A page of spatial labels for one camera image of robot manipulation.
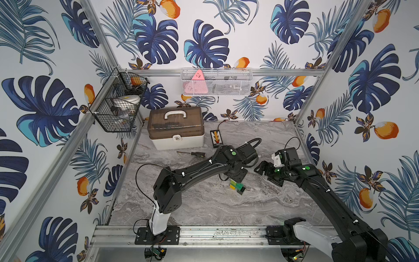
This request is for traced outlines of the dark green long lego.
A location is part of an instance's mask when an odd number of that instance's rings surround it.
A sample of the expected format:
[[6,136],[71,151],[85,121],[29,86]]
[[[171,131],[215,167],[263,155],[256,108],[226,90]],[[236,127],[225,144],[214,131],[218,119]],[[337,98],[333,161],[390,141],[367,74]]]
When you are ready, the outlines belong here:
[[243,184],[241,184],[241,183],[238,183],[235,187],[236,187],[236,191],[237,190],[240,190],[241,188],[245,188],[246,189],[246,187]]

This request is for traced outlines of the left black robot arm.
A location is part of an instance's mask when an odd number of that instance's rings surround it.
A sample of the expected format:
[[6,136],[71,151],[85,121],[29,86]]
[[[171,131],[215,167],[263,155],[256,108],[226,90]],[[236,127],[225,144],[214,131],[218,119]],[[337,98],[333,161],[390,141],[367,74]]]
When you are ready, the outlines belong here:
[[223,145],[213,156],[183,169],[164,167],[153,185],[155,208],[148,223],[152,234],[157,236],[166,232],[170,214],[182,205],[182,192],[220,174],[241,183],[248,169],[259,160],[256,147],[261,141],[261,138],[255,138],[238,148]]

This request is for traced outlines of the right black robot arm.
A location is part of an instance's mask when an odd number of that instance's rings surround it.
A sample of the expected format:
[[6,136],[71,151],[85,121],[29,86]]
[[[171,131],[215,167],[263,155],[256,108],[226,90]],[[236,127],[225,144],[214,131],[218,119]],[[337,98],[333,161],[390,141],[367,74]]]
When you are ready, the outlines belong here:
[[320,171],[303,164],[294,147],[272,155],[272,162],[262,161],[254,172],[266,176],[276,186],[291,182],[303,189],[321,208],[337,235],[315,227],[301,217],[288,219],[283,226],[267,227],[270,245],[308,243],[335,262],[384,262],[388,238],[381,229],[373,229],[353,213],[331,189]]

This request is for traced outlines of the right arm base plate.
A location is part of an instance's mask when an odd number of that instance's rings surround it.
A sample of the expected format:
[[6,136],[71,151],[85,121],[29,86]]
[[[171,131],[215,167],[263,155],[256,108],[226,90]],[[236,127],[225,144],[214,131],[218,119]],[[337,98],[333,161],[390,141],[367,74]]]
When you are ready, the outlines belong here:
[[265,239],[268,244],[272,245],[286,245],[286,246],[303,246],[304,241],[299,240],[294,234],[294,229],[291,226],[268,226],[266,228]]

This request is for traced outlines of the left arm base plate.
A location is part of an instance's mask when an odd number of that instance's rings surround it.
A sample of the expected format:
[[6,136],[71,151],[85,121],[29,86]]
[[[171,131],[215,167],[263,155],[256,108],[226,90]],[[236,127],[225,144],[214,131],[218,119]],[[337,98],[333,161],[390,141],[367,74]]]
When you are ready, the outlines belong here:
[[140,227],[136,232],[134,243],[136,245],[178,245],[181,228],[178,226],[168,226],[166,231],[154,235],[150,227]]

